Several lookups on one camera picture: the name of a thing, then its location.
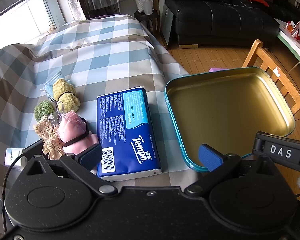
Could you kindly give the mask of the wooden chair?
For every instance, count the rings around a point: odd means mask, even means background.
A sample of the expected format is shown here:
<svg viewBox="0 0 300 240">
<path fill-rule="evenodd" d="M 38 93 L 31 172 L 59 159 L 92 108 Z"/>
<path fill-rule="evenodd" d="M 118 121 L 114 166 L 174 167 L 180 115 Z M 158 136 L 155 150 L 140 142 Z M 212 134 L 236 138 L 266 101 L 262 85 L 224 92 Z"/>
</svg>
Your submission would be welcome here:
<svg viewBox="0 0 300 240">
<path fill-rule="evenodd" d="M 293 115 L 296 115 L 300 111 L 300 91 L 296 85 L 292 82 L 288 73 L 280 68 L 274 58 L 263 48 L 263 42 L 256 39 L 251 46 L 242 67 L 252 67 L 257 59 L 262 61 L 260 68 L 265 72 L 271 71 L 271 79 L 275 84 L 279 82 L 281 84 L 280 93 L 285 98 L 290 95 L 294 105 L 291 107 Z"/>
</svg>

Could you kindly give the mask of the yellow towel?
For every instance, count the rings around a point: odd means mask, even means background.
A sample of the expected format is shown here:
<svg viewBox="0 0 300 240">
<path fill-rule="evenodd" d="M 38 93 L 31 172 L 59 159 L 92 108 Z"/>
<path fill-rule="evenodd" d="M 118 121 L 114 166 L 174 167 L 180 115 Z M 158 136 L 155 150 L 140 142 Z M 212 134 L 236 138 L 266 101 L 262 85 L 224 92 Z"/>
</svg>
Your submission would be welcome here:
<svg viewBox="0 0 300 240">
<path fill-rule="evenodd" d="M 77 112 L 81 102 L 77 97 L 76 90 L 74 86 L 68 83 L 65 79 L 60 78 L 52 85 L 53 98 L 57 102 L 62 102 L 58 109 L 61 111 L 62 107 L 64 113 L 70 111 Z"/>
</svg>

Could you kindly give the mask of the light blue face mask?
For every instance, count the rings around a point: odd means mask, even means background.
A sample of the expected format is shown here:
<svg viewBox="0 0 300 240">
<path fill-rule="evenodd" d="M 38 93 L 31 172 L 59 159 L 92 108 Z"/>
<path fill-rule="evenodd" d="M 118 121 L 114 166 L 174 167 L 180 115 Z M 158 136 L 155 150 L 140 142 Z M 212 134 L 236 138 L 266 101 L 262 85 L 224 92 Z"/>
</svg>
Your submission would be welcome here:
<svg viewBox="0 0 300 240">
<path fill-rule="evenodd" d="M 74 93 L 74 89 L 65 76 L 61 72 L 57 72 L 51 76 L 42 89 L 51 102 L 58 102 L 60 98 L 67 93 Z"/>
</svg>

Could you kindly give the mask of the checkered tablecloth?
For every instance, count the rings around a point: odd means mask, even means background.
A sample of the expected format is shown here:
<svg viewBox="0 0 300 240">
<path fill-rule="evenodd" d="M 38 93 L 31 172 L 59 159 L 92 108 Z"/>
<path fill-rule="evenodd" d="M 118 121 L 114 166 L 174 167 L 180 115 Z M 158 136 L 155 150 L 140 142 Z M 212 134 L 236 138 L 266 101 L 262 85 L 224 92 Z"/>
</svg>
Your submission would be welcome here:
<svg viewBox="0 0 300 240">
<path fill-rule="evenodd" d="M 138 186 L 186 187 L 197 179 L 180 152 L 166 106 L 168 81 L 187 71 L 135 18 L 109 16 L 63 25 L 37 44 L 12 44 L 0 50 L 0 196 L 7 148 L 38 140 L 34 107 L 44 100 L 44 84 L 62 73 L 76 89 L 79 115 L 96 130 L 96 99 L 134 87 L 147 92 L 162 174 L 129 181 Z"/>
</svg>

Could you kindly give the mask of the pink cloth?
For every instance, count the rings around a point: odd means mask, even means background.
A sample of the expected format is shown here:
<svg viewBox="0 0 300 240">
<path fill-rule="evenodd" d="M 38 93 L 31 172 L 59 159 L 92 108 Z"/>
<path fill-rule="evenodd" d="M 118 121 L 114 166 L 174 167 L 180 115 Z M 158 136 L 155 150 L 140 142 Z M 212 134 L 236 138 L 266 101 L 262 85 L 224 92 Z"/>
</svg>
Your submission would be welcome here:
<svg viewBox="0 0 300 240">
<path fill-rule="evenodd" d="M 65 153 L 77 155 L 98 144 L 97 135 L 89 131 L 86 122 L 74 111 L 63 115 L 57 133 Z"/>
</svg>

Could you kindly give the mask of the green yarn ball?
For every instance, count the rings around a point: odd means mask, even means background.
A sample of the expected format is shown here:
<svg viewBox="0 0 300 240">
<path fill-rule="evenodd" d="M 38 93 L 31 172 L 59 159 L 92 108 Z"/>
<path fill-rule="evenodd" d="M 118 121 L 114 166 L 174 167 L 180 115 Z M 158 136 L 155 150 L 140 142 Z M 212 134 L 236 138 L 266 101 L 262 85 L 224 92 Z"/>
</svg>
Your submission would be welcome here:
<svg viewBox="0 0 300 240">
<path fill-rule="evenodd" d="M 41 101 L 34 108 L 34 118 L 36 121 L 40 121 L 42 117 L 49 116 L 52 113 L 55 113 L 55 108 L 49 100 Z"/>
</svg>

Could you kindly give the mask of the purple box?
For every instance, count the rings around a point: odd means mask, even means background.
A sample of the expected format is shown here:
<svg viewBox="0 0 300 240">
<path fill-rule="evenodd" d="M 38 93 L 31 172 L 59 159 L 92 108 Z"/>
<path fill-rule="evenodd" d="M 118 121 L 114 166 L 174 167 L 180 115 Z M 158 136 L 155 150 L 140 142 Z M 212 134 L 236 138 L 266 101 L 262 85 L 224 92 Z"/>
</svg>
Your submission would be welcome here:
<svg viewBox="0 0 300 240">
<path fill-rule="evenodd" d="M 218 71 L 223 71 L 223 70 L 228 70 L 226 68 L 210 68 L 209 72 L 218 72 Z"/>
</svg>

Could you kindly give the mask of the teal gold metal tin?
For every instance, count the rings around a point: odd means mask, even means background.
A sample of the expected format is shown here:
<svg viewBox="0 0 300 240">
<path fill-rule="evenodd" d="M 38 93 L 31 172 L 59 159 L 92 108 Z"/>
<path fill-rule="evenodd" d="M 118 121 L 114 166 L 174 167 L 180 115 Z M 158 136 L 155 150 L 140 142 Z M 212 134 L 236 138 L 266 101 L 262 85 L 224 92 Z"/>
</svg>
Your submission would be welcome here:
<svg viewBox="0 0 300 240">
<path fill-rule="evenodd" d="M 201 144 L 246 157 L 258 131 L 286 137 L 295 129 L 285 98 L 257 67 L 173 79 L 165 100 L 183 161 L 196 172 L 207 171 L 199 161 Z"/>
</svg>

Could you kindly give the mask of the patterned curtain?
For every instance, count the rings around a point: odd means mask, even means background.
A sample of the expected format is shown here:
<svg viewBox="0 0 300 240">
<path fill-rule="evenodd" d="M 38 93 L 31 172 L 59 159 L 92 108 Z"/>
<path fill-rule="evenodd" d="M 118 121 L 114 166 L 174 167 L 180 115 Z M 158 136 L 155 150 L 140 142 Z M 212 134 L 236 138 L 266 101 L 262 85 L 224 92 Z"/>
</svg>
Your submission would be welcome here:
<svg viewBox="0 0 300 240">
<path fill-rule="evenodd" d="M 72 14 L 72 18 L 77 21 L 86 20 L 83 9 L 79 0 L 68 0 L 68 5 Z"/>
</svg>

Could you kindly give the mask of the blue Tempo tissue pack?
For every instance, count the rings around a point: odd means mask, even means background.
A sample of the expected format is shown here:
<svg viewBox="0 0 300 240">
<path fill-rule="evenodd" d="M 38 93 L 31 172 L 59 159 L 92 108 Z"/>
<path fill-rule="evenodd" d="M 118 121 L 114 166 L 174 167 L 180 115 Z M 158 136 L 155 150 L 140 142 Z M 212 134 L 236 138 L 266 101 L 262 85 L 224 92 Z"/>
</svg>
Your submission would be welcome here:
<svg viewBox="0 0 300 240">
<path fill-rule="evenodd" d="M 136 87 L 97 98 L 102 159 L 96 175 L 123 181 L 161 174 L 146 90 Z"/>
</svg>

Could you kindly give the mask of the green edged coffee table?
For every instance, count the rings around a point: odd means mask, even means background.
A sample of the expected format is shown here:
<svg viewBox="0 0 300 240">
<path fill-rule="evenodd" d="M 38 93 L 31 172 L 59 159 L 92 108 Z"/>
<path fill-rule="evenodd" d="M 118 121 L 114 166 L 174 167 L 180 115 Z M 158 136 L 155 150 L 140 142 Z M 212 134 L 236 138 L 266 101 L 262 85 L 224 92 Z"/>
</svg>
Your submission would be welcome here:
<svg viewBox="0 0 300 240">
<path fill-rule="evenodd" d="M 293 53 L 300 63 L 300 41 L 296 40 L 285 28 L 286 22 L 274 18 L 279 23 L 279 40 Z"/>
</svg>

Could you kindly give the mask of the beige lace cloth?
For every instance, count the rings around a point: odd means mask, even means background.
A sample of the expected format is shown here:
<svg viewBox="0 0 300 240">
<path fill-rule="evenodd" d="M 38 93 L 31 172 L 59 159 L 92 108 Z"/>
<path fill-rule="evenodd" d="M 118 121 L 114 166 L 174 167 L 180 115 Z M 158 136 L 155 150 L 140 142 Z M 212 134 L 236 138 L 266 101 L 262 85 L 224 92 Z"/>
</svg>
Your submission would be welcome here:
<svg viewBox="0 0 300 240">
<path fill-rule="evenodd" d="M 47 116 L 43 116 L 33 128 L 43 141 L 42 152 L 48 159 L 58 160 L 65 155 L 63 150 L 64 143 L 58 134 L 59 125 L 51 124 Z"/>
</svg>

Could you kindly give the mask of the black leather sofa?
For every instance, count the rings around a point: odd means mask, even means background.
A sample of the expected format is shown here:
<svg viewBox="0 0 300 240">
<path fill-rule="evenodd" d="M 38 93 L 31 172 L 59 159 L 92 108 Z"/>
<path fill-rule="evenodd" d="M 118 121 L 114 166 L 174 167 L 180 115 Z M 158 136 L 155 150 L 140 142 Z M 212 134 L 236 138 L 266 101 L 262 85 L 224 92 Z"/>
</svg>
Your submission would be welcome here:
<svg viewBox="0 0 300 240">
<path fill-rule="evenodd" d="M 279 23 L 270 7 L 249 0 L 165 0 L 173 14 L 171 37 L 178 45 L 265 47 L 277 39 Z"/>
</svg>

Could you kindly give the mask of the dark plant stool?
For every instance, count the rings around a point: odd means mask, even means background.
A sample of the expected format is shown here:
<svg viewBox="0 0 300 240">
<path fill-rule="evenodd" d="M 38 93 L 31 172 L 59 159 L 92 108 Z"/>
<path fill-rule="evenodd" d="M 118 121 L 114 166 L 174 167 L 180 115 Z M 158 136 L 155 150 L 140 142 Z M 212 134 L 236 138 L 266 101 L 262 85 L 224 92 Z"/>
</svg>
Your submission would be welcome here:
<svg viewBox="0 0 300 240">
<path fill-rule="evenodd" d="M 153 9 L 150 15 L 146 15 L 144 12 L 134 12 L 134 17 L 146 26 L 148 31 L 153 35 L 160 33 L 160 18 L 158 12 Z"/>
</svg>

